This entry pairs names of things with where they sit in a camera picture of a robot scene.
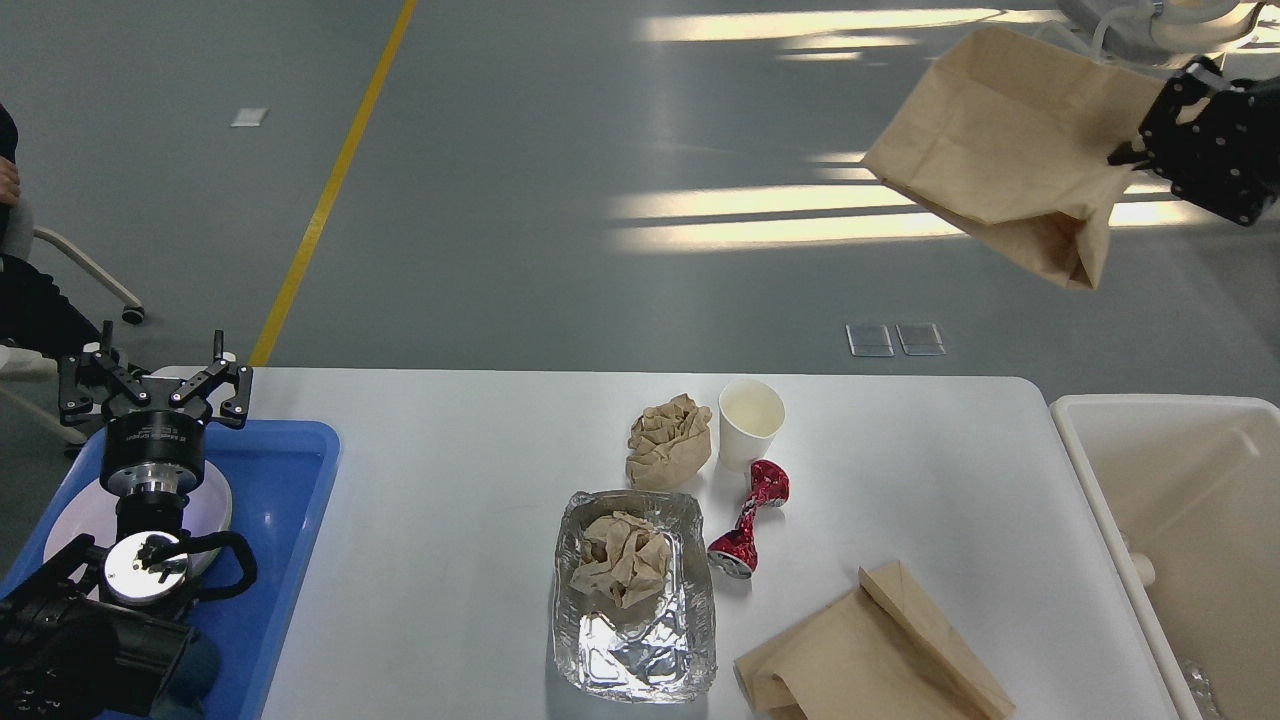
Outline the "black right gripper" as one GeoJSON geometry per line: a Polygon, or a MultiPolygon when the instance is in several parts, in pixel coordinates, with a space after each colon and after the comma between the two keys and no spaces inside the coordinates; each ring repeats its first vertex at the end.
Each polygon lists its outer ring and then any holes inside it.
{"type": "Polygon", "coordinates": [[[1231,79],[1196,56],[1165,82],[1137,135],[1107,163],[1165,167],[1176,197],[1252,227],[1277,200],[1277,159],[1279,78],[1231,79]]]}

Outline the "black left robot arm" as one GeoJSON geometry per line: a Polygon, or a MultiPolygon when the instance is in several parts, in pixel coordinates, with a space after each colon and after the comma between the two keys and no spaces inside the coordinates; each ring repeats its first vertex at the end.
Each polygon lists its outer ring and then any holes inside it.
{"type": "Polygon", "coordinates": [[[189,612],[259,577],[242,534],[183,527],[206,429],[244,427],[252,369],[220,331],[188,378],[137,372],[111,340],[105,322],[97,343],[61,357],[58,400],[63,425],[104,423],[99,482],[116,501],[115,539],[78,534],[3,598],[5,719],[205,717],[221,657],[189,612]]]}

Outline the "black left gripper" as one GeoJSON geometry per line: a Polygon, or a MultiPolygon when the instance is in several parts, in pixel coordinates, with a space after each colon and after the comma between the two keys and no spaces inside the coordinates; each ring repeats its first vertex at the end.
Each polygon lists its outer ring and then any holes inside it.
{"type": "Polygon", "coordinates": [[[146,370],[132,365],[113,343],[114,323],[102,323],[100,341],[59,359],[58,419],[76,427],[105,420],[100,486],[125,497],[136,492],[188,495],[205,480],[205,430],[214,423],[233,430],[248,421],[253,369],[212,333],[212,359],[179,379],[168,407],[146,406],[146,370]],[[124,400],[113,401],[116,397],[124,400]]]}

